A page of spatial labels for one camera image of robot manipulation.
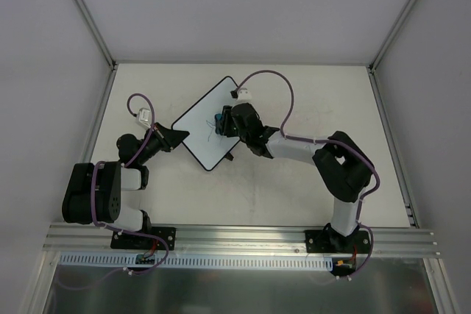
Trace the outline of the blue bone-shaped eraser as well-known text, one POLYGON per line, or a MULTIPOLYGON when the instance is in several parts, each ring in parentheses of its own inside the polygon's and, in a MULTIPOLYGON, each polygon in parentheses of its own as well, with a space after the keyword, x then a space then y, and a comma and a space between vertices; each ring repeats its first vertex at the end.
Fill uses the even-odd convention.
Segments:
POLYGON ((215 114, 215 132, 217 135, 224 134, 224 120, 221 119, 221 113, 215 114))

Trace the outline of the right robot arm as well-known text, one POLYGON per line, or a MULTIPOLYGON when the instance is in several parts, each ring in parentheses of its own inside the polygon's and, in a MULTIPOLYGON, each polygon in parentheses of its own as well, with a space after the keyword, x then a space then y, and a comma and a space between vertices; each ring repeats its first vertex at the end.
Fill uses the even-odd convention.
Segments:
POLYGON ((337 252, 354 246, 360 230, 360 203, 376 172, 349 135, 337 131, 327 138, 290 136, 280 128, 263 124, 249 103, 223 106, 214 121, 217 135, 239 138, 259 157, 290 160, 315 168, 318 180, 333 197, 332 218, 316 243, 337 252))

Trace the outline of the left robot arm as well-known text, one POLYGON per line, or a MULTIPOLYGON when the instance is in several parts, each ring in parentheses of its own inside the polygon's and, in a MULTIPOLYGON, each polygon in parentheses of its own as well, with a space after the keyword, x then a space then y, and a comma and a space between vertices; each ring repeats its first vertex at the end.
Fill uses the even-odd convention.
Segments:
POLYGON ((121 202, 123 191, 142 191, 149 183, 146 163, 157 153, 169 153, 179 145, 196 140, 201 132, 196 124, 181 117, 166 128, 154 122, 151 109, 141 108, 134 114, 144 128, 139 139, 127 133, 116 141, 118 159, 74 165, 62 203, 62 216, 69 224, 128 232, 128 239, 138 248, 149 246, 154 238, 148 213, 121 202))

